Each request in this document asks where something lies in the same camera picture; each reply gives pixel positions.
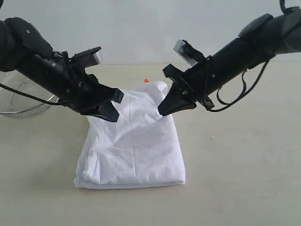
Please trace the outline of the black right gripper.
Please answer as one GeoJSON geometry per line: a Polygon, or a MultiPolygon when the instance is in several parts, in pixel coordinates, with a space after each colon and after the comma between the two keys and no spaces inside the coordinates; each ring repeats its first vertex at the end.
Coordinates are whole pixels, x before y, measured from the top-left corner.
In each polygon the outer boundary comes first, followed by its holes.
{"type": "Polygon", "coordinates": [[[205,62],[197,63],[186,71],[168,64],[163,69],[163,74],[172,80],[173,84],[158,106],[159,113],[168,116],[179,111],[194,109],[197,107],[197,102],[206,110],[213,110],[214,104],[208,96],[222,86],[225,62],[224,57],[209,56],[205,62]]]}

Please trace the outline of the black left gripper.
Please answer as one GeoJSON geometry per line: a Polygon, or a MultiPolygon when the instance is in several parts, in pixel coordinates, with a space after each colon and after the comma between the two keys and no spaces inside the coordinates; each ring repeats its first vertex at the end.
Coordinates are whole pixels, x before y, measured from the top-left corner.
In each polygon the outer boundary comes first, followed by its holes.
{"type": "Polygon", "coordinates": [[[63,73],[56,76],[58,103],[85,116],[117,122],[119,113],[112,104],[121,103],[124,93],[100,84],[93,74],[63,73]]]}

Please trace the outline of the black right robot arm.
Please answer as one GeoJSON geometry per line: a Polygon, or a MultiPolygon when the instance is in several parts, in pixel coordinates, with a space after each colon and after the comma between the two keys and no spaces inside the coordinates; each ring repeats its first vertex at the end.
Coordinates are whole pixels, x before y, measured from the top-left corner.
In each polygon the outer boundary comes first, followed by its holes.
{"type": "Polygon", "coordinates": [[[167,116],[194,109],[196,102],[211,110],[214,104],[209,95],[239,74],[277,55],[300,52],[301,9],[285,8],[277,17],[260,16],[213,56],[205,57],[186,40],[178,40],[174,50],[191,68],[184,72],[172,64],[164,68],[164,75],[173,83],[158,106],[159,113],[167,116]]]}

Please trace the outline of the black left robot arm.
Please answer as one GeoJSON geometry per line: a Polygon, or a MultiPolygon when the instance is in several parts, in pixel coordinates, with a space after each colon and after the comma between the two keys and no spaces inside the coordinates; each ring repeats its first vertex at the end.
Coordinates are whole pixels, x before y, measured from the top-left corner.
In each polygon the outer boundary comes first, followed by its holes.
{"type": "Polygon", "coordinates": [[[91,48],[69,57],[66,51],[54,51],[52,46],[29,22],[7,18],[0,23],[0,70],[18,71],[56,97],[56,103],[10,91],[48,105],[62,105],[85,116],[117,122],[119,113],[113,102],[124,96],[118,88],[100,84],[86,68],[100,64],[101,47],[91,48]]]}

